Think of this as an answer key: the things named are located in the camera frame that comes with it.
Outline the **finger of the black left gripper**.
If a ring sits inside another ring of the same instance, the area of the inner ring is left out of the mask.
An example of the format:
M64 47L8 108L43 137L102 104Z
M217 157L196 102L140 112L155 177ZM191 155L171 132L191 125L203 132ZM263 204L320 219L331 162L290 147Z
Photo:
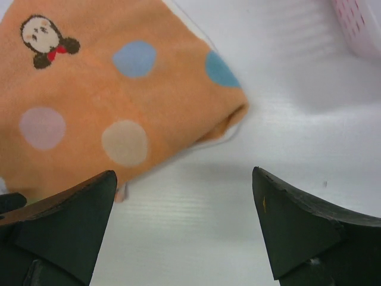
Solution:
M20 193L0 195L0 215L20 209L27 204L27 199Z

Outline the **orange dotted cartoon towel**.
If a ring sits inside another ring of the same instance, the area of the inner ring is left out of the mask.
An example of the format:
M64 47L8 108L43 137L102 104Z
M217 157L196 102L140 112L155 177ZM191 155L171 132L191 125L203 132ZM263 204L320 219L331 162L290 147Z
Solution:
M12 1L1 20L1 192L118 186L232 130L248 100L166 1Z

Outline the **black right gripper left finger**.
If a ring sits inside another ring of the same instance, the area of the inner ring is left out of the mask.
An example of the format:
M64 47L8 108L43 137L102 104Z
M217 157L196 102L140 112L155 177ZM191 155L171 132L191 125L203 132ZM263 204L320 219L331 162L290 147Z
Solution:
M108 170L1 215L1 285L89 285L116 187Z

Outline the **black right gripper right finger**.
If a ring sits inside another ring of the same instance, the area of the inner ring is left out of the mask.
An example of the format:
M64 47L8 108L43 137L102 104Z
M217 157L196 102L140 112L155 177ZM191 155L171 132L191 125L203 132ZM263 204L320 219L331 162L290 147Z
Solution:
M380 285L380 218L332 204L260 167L253 169L252 190L280 285Z

